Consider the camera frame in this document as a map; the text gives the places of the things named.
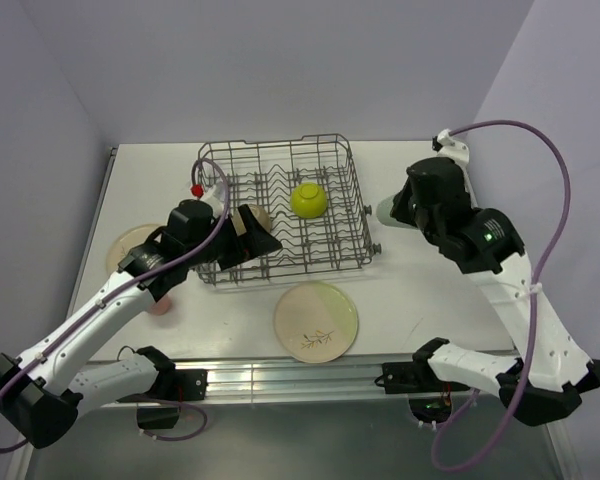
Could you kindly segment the pale green cup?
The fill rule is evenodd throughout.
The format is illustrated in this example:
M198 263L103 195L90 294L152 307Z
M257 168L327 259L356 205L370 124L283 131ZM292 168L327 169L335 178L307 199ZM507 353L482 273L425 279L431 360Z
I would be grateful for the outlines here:
M382 201L380 201L377 205L376 209L376 217L378 221L387 227L393 228L403 228L403 229L415 229L414 225L409 223L399 222L395 218L391 216L391 210L393 208L393 199L394 196L391 195Z

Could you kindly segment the lime green bowl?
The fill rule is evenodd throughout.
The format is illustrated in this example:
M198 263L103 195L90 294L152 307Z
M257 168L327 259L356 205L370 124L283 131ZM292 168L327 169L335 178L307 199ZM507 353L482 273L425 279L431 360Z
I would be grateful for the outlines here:
M326 191L316 183L302 183L292 191L290 206L292 212L300 218L320 217L328 207Z

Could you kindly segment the grey wire dish rack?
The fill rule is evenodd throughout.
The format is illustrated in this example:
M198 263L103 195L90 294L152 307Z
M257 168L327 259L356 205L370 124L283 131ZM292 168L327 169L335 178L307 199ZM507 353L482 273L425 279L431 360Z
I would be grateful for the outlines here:
M231 206L254 204L268 213L281 250L226 271L216 264L198 267L200 279L213 286L263 283L292 276L361 269L382 251L373 241L359 185L353 151L340 134L305 135L299 139L204 144L199 158L225 173ZM291 195L303 183L321 186L326 211L315 219L293 213Z

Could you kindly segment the pink cup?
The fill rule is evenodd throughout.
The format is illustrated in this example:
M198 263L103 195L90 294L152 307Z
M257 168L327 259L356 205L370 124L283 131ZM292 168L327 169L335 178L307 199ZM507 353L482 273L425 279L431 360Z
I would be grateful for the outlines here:
M164 296L159 301L154 303L151 307L147 309L147 312L154 316L162 316L166 314L172 306L172 301L169 296Z

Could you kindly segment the black bowl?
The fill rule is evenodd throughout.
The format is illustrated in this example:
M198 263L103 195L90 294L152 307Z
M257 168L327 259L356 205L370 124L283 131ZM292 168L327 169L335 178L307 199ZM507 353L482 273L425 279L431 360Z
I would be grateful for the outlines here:
M256 204L248 204L249 210L257 222L270 233L272 230L272 222L269 213L261 206ZM238 210L234 210L231 215L231 220L238 237L246 233L246 227L244 221Z

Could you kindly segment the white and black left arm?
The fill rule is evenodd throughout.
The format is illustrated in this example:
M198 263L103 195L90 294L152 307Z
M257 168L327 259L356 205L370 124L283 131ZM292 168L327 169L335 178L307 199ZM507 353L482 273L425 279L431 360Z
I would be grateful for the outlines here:
M191 269L235 267L274 253L282 244L238 209L237 234L223 207L185 200L119 262L104 286L54 332L16 357L0 354L0 414L25 442L41 449L62 438L82 416L118 400L175 404L175 364L158 349L141 347L127 360L84 367L123 326L186 281Z

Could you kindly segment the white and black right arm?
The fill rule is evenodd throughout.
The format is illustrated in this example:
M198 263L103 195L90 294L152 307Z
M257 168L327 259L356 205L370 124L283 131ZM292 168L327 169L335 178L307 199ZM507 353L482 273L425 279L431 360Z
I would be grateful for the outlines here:
M434 338L405 364L384 365L386 392L474 388L509 406L520 391L514 417L538 426L569 416L583 393L600 387L600 360L576 344L533 281L512 222L499 210L472 205L463 170L452 159L430 157L408 167L390 215L417 227L458 266L494 308L518 353L488 355Z

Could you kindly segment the large pink green plate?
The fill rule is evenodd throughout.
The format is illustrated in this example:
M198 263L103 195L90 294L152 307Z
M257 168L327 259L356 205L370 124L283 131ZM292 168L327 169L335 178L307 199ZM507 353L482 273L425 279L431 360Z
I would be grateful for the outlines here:
M294 359L320 364L344 355L359 331L351 298L335 285L304 282L282 294L273 314L280 345Z

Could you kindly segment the small cream plate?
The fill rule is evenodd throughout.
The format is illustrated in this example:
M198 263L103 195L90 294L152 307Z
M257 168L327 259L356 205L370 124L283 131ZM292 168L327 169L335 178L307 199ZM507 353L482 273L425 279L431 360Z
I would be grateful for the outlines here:
M108 275L117 270L118 264L126 257L129 251L142 244L147 237L159 227L158 224L144 224L122 233L111 245L105 259Z

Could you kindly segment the aluminium rail frame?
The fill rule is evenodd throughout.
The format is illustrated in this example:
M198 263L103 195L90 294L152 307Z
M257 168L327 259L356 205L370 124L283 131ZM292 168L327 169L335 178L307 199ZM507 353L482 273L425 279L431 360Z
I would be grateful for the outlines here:
M182 418L178 443L143 438L136 409L87 415L58 443L32 454L30 479L438 479L432 431L411 398L375 384L378 357L325 365L291 360L208 365L202 427Z

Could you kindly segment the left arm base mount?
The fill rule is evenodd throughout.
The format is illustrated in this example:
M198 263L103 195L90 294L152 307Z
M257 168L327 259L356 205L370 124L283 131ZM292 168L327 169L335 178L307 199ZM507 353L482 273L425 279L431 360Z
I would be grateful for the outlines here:
M132 403L156 403L158 407L138 407L136 423L140 435L154 441L177 442L201 434L208 424L208 415L191 401L205 398L207 371L204 369L175 369L161 372L149 391L132 395ZM199 427L192 433L166 436L160 430L172 429L179 420L200 420Z

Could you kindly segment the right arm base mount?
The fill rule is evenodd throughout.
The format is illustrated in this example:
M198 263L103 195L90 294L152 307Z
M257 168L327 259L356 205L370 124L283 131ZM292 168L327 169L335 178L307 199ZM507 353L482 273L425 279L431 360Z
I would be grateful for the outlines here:
M424 363L414 361L383 363L374 384L386 395L406 395L416 425L432 431L453 413L452 394L470 390L457 382L439 380Z

